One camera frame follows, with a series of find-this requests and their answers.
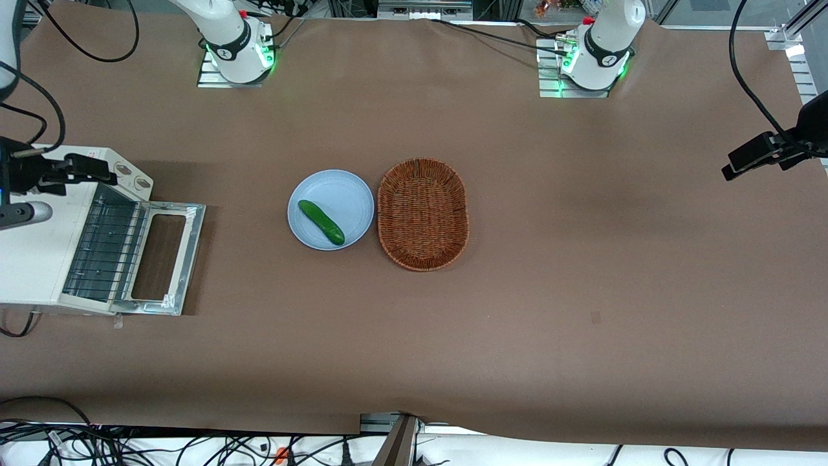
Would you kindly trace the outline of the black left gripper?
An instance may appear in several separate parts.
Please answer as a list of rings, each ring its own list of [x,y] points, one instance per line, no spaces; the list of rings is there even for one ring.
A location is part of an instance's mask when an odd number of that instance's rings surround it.
[[[786,130],[795,142],[785,142],[779,135],[766,131],[745,142],[728,154],[728,164],[721,172],[728,182],[766,165],[778,164],[787,171],[809,159],[826,159],[827,91],[804,104],[796,125]]]

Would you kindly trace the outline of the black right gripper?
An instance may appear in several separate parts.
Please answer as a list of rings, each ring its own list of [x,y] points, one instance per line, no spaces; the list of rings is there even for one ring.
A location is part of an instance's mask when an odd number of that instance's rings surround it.
[[[32,150],[32,146],[6,137],[1,138],[2,148],[2,204],[11,203],[12,194],[51,194],[65,197],[65,184],[103,183],[118,185],[116,174],[107,161],[77,153],[64,156],[64,173],[58,173],[56,160],[47,159],[40,153],[14,157],[18,151]]]

